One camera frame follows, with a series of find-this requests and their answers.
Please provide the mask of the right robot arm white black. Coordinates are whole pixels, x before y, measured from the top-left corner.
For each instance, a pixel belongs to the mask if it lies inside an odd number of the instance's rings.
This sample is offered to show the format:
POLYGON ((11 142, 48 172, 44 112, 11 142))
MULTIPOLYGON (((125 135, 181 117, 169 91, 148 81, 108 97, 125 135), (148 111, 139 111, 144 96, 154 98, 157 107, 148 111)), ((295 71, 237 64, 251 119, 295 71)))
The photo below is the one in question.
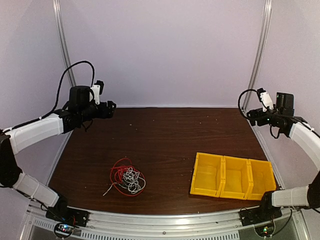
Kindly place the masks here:
MULTIPOLYGON (((276 102, 273 103, 269 93, 263 88, 247 89, 238 97, 238 109, 242 117, 251 126, 269 126, 269 133, 274 139, 281 134, 295 142, 320 169, 320 135, 300 116, 294 116, 294 95, 278 92, 276 102), (253 92, 262 105, 244 113, 240 107, 244 94, 253 92)), ((283 190, 270 190, 263 194, 261 204, 256 210, 259 220, 268 220, 279 208, 294 207, 313 209, 319 212, 320 207, 320 174, 313 181, 303 187, 283 190)))

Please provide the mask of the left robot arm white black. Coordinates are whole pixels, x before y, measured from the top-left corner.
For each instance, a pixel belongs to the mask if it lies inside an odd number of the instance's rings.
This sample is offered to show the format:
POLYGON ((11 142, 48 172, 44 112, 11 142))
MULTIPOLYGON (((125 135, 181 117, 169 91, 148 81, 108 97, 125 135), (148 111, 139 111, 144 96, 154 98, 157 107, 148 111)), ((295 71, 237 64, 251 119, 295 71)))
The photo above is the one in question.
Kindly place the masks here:
POLYGON ((0 133, 0 185, 11 188, 35 199, 47 207, 61 222, 72 218, 72 211, 56 191, 26 174, 18 166, 15 156, 22 150, 53 136, 69 133, 94 119, 110 119, 117 105, 113 101, 102 102, 103 82, 92 86, 74 86, 69 100, 61 109, 47 116, 7 128, 0 133))

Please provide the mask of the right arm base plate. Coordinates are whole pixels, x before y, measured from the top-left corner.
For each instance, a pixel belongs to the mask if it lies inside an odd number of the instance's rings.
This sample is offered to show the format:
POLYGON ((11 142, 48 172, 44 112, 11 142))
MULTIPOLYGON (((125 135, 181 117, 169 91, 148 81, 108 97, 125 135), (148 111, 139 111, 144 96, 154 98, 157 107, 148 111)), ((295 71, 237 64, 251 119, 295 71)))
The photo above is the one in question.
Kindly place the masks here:
POLYGON ((280 208, 271 211, 262 211, 260 207, 241 208, 239 211, 239 218, 243 227, 268 222, 280 218, 282 215, 280 208))

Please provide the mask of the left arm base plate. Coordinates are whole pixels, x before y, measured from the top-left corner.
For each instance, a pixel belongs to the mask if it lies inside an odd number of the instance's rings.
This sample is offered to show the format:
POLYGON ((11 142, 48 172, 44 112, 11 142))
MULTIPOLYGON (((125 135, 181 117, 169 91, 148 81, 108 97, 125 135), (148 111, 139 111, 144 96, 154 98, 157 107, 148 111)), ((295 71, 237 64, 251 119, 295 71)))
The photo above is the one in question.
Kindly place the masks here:
POLYGON ((52 207, 49 207, 46 211, 45 217, 73 227, 86 227, 89 218, 89 212, 68 207, 66 213, 61 216, 58 213, 55 213, 52 207))

